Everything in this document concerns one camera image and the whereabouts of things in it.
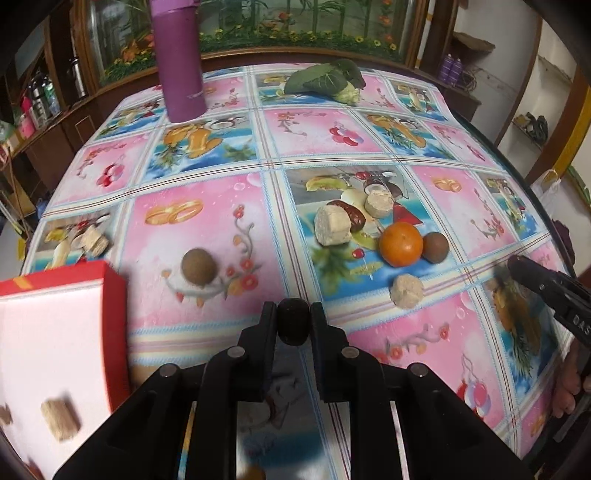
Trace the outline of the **person's right hand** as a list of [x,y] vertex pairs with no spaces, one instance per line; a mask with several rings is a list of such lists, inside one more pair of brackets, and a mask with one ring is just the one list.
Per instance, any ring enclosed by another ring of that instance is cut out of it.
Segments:
[[552,397],[552,414],[555,418],[561,418],[564,414],[571,414],[576,408],[575,397],[584,390],[590,392],[590,377],[581,379],[577,369],[580,343],[574,339],[565,357],[560,374],[557,377]]

